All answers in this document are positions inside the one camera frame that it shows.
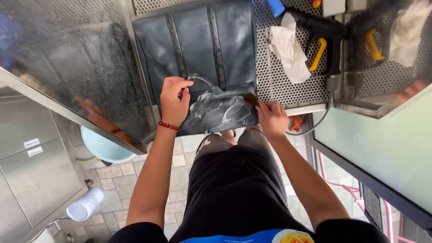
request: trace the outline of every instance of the person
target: person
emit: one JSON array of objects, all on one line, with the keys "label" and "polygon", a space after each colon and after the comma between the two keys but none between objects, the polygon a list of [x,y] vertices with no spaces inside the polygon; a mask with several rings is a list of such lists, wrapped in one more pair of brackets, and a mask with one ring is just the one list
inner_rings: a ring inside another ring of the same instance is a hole
[{"label": "person", "polygon": [[[162,122],[179,127],[187,116],[192,81],[167,77],[161,92]],[[183,222],[169,242],[388,242],[372,224],[350,219],[332,189],[285,136],[288,117],[280,103],[256,107],[259,126],[208,135],[189,175]],[[126,226],[110,243],[166,243],[168,198],[175,129],[159,126],[130,200]],[[296,221],[273,146],[313,231]]]}]

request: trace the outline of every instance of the plastic container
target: plastic container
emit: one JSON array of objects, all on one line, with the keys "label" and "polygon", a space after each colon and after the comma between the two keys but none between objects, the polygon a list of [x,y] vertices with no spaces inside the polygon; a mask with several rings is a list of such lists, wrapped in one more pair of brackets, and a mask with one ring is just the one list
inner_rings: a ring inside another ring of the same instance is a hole
[{"label": "plastic container", "polygon": [[104,193],[98,188],[89,188],[76,202],[66,208],[67,215],[75,221],[88,219],[104,199]]},{"label": "plastic container", "polygon": [[277,17],[285,11],[285,6],[280,0],[267,0],[267,4],[270,6],[274,16]]},{"label": "plastic container", "polygon": [[81,126],[81,136],[90,152],[101,160],[110,163],[122,163],[135,156],[129,150],[83,126]]}]

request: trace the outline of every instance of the light blue bucket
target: light blue bucket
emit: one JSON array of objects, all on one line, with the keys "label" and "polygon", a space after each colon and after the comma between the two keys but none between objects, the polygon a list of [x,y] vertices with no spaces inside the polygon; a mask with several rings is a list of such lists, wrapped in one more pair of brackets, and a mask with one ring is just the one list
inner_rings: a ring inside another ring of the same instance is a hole
[{"label": "light blue bucket", "polygon": [[84,144],[92,154],[110,163],[122,163],[132,159],[135,154],[101,135],[81,126]]}]

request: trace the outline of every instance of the white cloth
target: white cloth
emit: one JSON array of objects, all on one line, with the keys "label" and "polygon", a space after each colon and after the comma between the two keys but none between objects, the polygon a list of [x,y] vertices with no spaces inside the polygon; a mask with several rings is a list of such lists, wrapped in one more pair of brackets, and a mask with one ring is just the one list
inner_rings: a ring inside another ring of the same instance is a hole
[{"label": "white cloth", "polygon": [[389,60],[411,67],[420,45],[420,34],[432,10],[429,0],[414,0],[405,10],[400,10],[390,32]]},{"label": "white cloth", "polygon": [[280,59],[286,75],[292,83],[303,83],[310,76],[306,66],[307,57],[295,38],[296,22],[285,13],[281,26],[270,27],[269,49]]}]

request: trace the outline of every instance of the blue nozzle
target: blue nozzle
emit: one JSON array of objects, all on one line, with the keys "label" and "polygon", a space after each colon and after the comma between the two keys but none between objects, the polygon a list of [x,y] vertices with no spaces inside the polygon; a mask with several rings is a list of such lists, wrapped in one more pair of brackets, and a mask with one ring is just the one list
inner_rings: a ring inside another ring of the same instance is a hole
[{"label": "blue nozzle", "polygon": [[280,0],[267,0],[267,3],[275,17],[281,15],[285,10],[285,7]]}]

